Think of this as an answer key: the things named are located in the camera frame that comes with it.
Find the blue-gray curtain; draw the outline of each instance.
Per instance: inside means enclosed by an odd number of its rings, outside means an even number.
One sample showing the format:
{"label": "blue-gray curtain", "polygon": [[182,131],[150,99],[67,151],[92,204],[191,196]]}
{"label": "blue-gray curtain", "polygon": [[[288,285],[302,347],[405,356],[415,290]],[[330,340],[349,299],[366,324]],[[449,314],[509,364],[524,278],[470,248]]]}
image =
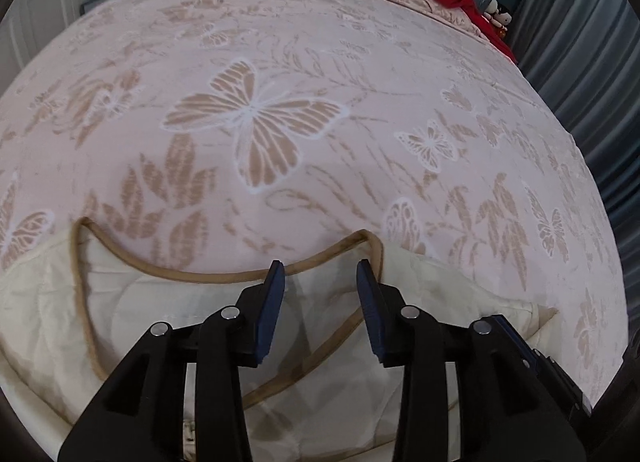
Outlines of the blue-gray curtain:
{"label": "blue-gray curtain", "polygon": [[640,21],[627,0],[524,0],[508,43],[598,184],[633,332],[640,328]]}

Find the leaf pattern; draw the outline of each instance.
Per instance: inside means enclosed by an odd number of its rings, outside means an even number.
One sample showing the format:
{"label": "leaf pattern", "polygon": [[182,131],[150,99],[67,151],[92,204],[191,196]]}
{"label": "leaf pattern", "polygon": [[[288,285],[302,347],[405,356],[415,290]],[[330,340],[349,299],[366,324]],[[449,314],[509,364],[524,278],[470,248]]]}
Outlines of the leaf pattern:
{"label": "leaf pattern", "polygon": [[522,288],[527,288],[527,261],[522,246],[528,246],[527,235],[522,226],[515,221],[510,221],[509,226],[510,246],[513,259],[518,268],[518,275]]}
{"label": "leaf pattern", "polygon": [[596,345],[592,337],[599,338],[598,312],[593,304],[593,298],[588,290],[585,290],[584,301],[580,304],[580,318],[575,325],[574,338],[578,340],[578,350],[582,356],[584,368],[590,368],[595,357]]}
{"label": "leaf pattern", "polygon": [[500,252],[500,259],[503,263],[507,261],[507,256],[511,251],[510,239],[511,235],[509,227],[505,226],[504,231],[502,232],[502,238],[500,239],[500,246],[498,248],[498,251]]}
{"label": "leaf pattern", "polygon": [[206,248],[209,238],[209,223],[202,211],[193,212],[175,225],[168,239],[168,253],[163,252],[159,238],[153,239],[152,261],[156,265],[183,269],[193,263]]}
{"label": "leaf pattern", "polygon": [[[498,245],[500,242],[500,234],[498,230],[498,218],[504,218],[504,214],[500,209],[500,206],[494,200],[485,200],[480,204],[478,208],[478,215],[476,216],[476,224],[482,222],[485,218],[488,219],[488,238],[489,245],[491,246],[494,256],[498,252]],[[508,250],[502,254],[502,261],[506,260]]]}
{"label": "leaf pattern", "polygon": [[458,218],[462,223],[462,226],[466,230],[471,229],[471,213],[469,212],[469,208],[466,205],[466,200],[464,194],[468,193],[468,188],[465,186],[458,186],[449,191],[449,203],[455,207],[458,212]]}
{"label": "leaf pattern", "polygon": [[549,159],[549,164],[551,164],[551,168],[554,171],[558,171],[558,160],[556,159],[556,156],[554,155],[554,152],[551,150],[551,148],[549,147],[549,145],[546,143],[546,140],[543,139],[542,141],[545,145],[546,148],[546,156]]}
{"label": "leaf pattern", "polygon": [[464,110],[465,112],[471,112],[473,110],[473,105],[471,101],[469,101],[465,96],[463,96],[462,92],[458,88],[457,85],[453,85],[451,90],[443,90],[442,98],[447,102],[451,103],[454,106]]}
{"label": "leaf pattern", "polygon": [[103,7],[101,9],[94,9],[87,15],[80,18],[78,26],[86,28],[103,28],[107,25],[111,25],[116,21],[113,15],[113,7]]}
{"label": "leaf pattern", "polygon": [[23,135],[29,135],[41,122],[56,116],[66,106],[66,98],[55,97],[55,93],[62,84],[62,80],[55,81],[45,92],[36,96],[29,108],[34,112],[31,121],[24,129]]}
{"label": "leaf pattern", "polygon": [[130,111],[143,90],[140,81],[137,70],[127,70],[113,82],[92,80],[72,89],[66,110],[52,116],[54,133],[70,133],[77,150],[103,122],[121,119]]}
{"label": "leaf pattern", "polygon": [[189,134],[177,134],[160,169],[145,155],[140,155],[142,178],[157,197],[169,203],[173,209],[200,204],[215,190],[216,168],[195,171],[196,145]]}
{"label": "leaf pattern", "polygon": [[513,216],[518,217],[518,209],[516,202],[513,199],[511,192],[504,187],[504,180],[507,178],[505,173],[498,173],[495,176],[494,181],[494,197],[497,201],[500,201],[502,206]]}
{"label": "leaf pattern", "polygon": [[2,135],[0,135],[0,149],[4,146],[6,142],[14,140],[17,136],[16,132],[14,132],[11,128],[5,128]]}
{"label": "leaf pattern", "polygon": [[439,110],[434,110],[438,119],[440,119],[440,123],[447,129],[447,131],[455,138],[458,142],[466,142],[465,137],[477,137],[478,134],[474,132],[468,126],[464,124],[449,124],[447,122],[447,118],[444,114]]}
{"label": "leaf pattern", "polygon": [[504,130],[494,124],[494,122],[485,116],[476,116],[476,121],[480,126],[480,130],[484,135],[484,138],[493,148],[499,148],[498,138],[504,135]]}
{"label": "leaf pattern", "polygon": [[52,227],[55,216],[50,210],[29,214],[14,222],[15,198],[18,193],[18,174],[14,172],[0,200],[0,265],[7,270],[25,252],[33,249]]}
{"label": "leaf pattern", "polygon": [[518,126],[516,130],[508,132],[508,137],[511,139],[514,148],[527,160],[533,162],[540,172],[544,173],[544,169],[542,168],[542,163],[540,161],[540,154],[536,147],[531,143],[528,135],[523,131],[523,129]]}
{"label": "leaf pattern", "polygon": [[205,17],[205,10],[221,9],[224,0],[185,0],[180,5],[159,9],[167,20],[172,23],[201,20]]}
{"label": "leaf pattern", "polygon": [[340,40],[340,43],[343,44],[348,50],[351,50],[358,54],[371,54],[371,51],[368,48],[363,47],[362,45],[356,45],[355,43],[345,41],[343,39]]}
{"label": "leaf pattern", "polygon": [[103,203],[102,210],[109,227],[129,238],[150,238],[156,234],[164,210],[145,212],[145,198],[138,174],[129,166],[127,175],[120,184],[121,213],[113,205]]}
{"label": "leaf pattern", "polygon": [[468,236],[462,235],[453,242],[451,249],[449,249],[449,263],[451,265],[460,266],[462,264],[462,251],[467,240]]}
{"label": "leaf pattern", "polygon": [[569,261],[569,249],[567,248],[566,241],[564,240],[564,227],[562,226],[562,218],[560,217],[560,211],[558,208],[555,208],[551,215],[551,225],[556,236],[558,251],[560,251],[560,254],[562,254],[562,260],[566,263]]}

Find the metal screw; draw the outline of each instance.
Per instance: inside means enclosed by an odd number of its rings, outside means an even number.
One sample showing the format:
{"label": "metal screw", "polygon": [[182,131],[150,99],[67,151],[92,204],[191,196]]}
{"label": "metal screw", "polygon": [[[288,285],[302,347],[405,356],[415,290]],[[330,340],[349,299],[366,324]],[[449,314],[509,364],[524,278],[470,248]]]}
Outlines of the metal screw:
{"label": "metal screw", "polygon": [[222,309],[222,312],[220,312],[220,315],[224,319],[235,319],[240,315],[240,309],[234,306],[225,307]]}
{"label": "metal screw", "polygon": [[474,330],[484,336],[485,334],[488,334],[489,332],[491,332],[491,324],[488,323],[487,321],[482,321],[482,320],[476,321],[474,323]]}
{"label": "metal screw", "polygon": [[420,309],[413,305],[406,305],[402,307],[400,314],[407,319],[416,319],[420,315]]}
{"label": "metal screw", "polygon": [[162,321],[158,323],[154,323],[153,325],[151,325],[151,328],[149,329],[149,331],[151,332],[151,335],[153,336],[164,336],[168,330],[169,330],[169,325]]}

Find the cream quilt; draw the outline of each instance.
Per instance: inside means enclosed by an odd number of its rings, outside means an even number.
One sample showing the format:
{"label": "cream quilt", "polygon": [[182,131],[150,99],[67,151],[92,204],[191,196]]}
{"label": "cream quilt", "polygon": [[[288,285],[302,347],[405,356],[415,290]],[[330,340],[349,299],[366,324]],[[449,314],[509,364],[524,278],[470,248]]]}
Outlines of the cream quilt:
{"label": "cream quilt", "polygon": [[[287,267],[270,355],[258,369],[241,371],[257,462],[338,461],[393,440],[402,368],[383,368],[360,326],[354,282],[362,258],[370,259],[383,283],[398,286],[407,303],[440,321],[468,326],[484,315],[504,314],[532,347],[560,354],[555,310],[494,296],[454,268],[383,245],[370,233],[353,233]],[[157,268],[82,220],[20,257],[0,279],[0,385],[55,458],[106,373],[152,323],[200,323],[234,304],[265,273],[194,275]],[[452,460],[460,448],[454,380],[451,371]],[[193,385],[190,372],[187,417],[193,417]],[[193,454],[193,441],[185,448]]]}
{"label": "cream quilt", "polygon": [[290,264],[368,229],[557,308],[559,361],[592,401],[627,343],[580,151],[428,0],[111,0],[82,17],[0,99],[0,266],[81,216],[192,272]]}

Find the tan piping trim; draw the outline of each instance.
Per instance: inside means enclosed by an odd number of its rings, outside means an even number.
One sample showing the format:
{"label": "tan piping trim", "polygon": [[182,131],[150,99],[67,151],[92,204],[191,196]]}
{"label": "tan piping trim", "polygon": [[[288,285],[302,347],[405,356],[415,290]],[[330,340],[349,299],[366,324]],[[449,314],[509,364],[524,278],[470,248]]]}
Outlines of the tan piping trim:
{"label": "tan piping trim", "polygon": [[[82,277],[82,271],[80,269],[80,229],[85,227],[88,229],[105,248],[109,250],[111,254],[123,261],[129,267],[135,268],[140,272],[144,272],[149,276],[156,278],[163,278],[165,280],[172,280],[174,282],[189,282],[189,283],[209,283],[209,284],[227,284],[227,283],[239,283],[239,282],[254,282],[262,280],[267,275],[267,270],[249,270],[246,272],[228,273],[228,274],[203,274],[198,272],[182,272],[171,268],[158,267],[152,265],[144,260],[140,260],[130,252],[123,249],[116,242],[114,242],[110,236],[103,231],[98,224],[90,220],[89,218],[81,218],[76,220],[71,228],[71,240],[70,240],[70,253],[71,253],[71,268],[74,277],[74,289],[76,295],[76,308],[78,309],[78,315],[82,322],[82,329],[84,331],[84,339],[86,341],[87,351],[91,366],[100,380],[105,380],[108,376],[107,371],[100,364],[100,360],[97,355],[97,347],[95,345],[94,329],[89,318],[89,313],[86,307],[86,283]],[[339,256],[340,254],[353,249],[354,247],[362,244],[369,243],[371,247],[370,262],[376,278],[380,280],[382,276],[383,265],[383,246],[380,239],[373,233],[360,230],[352,233],[346,238],[340,240],[331,247],[325,249],[318,254],[313,255],[306,260],[295,262],[285,267],[285,273],[287,275],[297,274],[304,272],[310,268],[315,268],[318,265],[322,265],[325,262]],[[283,390],[286,390],[300,379],[305,377],[309,372],[318,368],[319,365],[324,362],[331,354],[333,354],[342,343],[353,333],[358,325],[362,323],[362,311],[358,309],[351,314],[345,322],[340,325],[335,332],[322,343],[314,352],[309,354],[302,362],[290,370],[278,374],[273,379],[265,382],[259,388],[249,392],[242,399],[244,408],[250,408],[259,402],[262,402],[268,397],[279,394]]]}

